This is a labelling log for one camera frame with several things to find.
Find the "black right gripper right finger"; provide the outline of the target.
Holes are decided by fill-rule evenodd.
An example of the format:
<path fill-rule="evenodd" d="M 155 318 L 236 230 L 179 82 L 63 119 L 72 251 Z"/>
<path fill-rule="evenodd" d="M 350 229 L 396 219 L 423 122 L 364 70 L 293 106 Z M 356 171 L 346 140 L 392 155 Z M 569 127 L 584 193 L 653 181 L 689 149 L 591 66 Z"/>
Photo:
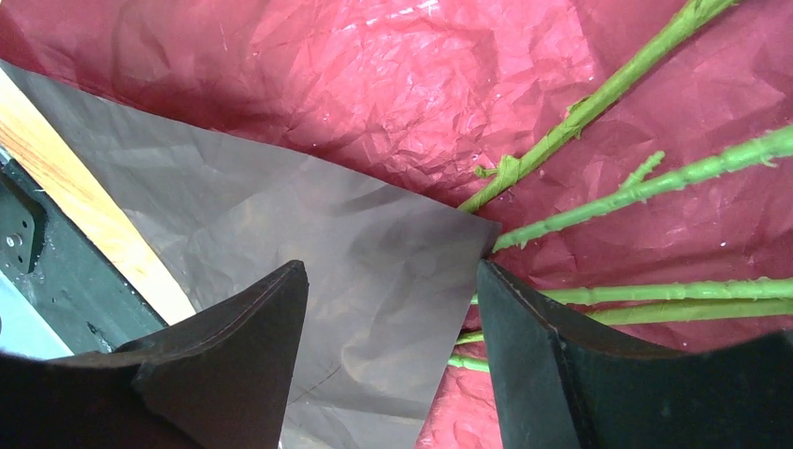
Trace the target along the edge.
<path fill-rule="evenodd" d="M 788 448 L 792 335 L 704 353 L 605 326 L 483 260 L 477 293 L 507 448 Z"/>

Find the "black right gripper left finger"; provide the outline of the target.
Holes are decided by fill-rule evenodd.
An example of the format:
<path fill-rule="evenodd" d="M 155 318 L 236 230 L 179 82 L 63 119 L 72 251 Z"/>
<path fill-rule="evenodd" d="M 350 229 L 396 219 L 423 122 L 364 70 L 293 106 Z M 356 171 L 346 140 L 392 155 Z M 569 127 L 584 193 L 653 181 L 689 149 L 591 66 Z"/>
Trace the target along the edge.
<path fill-rule="evenodd" d="M 309 293 L 292 260 L 111 353 L 1 357 L 5 448 L 275 448 Z"/>

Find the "dark red wrapping paper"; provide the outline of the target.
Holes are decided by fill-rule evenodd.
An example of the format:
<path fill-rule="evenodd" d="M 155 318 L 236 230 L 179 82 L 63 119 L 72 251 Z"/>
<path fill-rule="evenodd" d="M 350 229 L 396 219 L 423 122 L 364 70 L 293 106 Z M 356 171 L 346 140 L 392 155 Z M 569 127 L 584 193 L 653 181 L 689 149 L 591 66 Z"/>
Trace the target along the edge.
<path fill-rule="evenodd" d="M 149 113 L 305 152 L 456 206 L 527 152 L 679 1 L 6 1 L 1 56 Z M 792 5 L 739 1 L 482 208 L 505 228 L 792 122 Z M 787 278 L 792 162 L 512 248 L 540 288 Z"/>

